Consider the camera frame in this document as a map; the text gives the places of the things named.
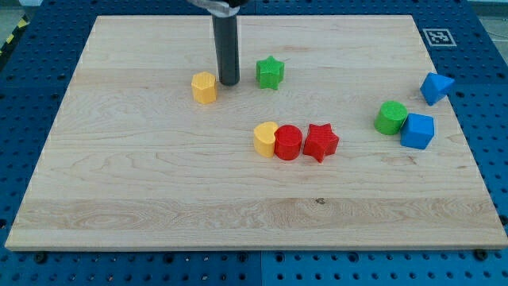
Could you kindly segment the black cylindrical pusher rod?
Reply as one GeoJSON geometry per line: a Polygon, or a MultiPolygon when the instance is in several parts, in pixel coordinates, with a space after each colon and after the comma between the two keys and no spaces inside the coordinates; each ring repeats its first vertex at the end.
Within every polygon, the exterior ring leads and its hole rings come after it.
{"type": "Polygon", "coordinates": [[[234,86],[240,81],[237,16],[212,16],[219,81],[234,86]]]}

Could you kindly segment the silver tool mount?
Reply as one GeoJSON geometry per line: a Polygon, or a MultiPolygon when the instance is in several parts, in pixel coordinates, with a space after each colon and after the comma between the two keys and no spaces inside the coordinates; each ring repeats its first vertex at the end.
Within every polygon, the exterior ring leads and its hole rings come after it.
{"type": "Polygon", "coordinates": [[[248,0],[187,0],[190,4],[203,8],[214,16],[234,16],[248,0]]]}

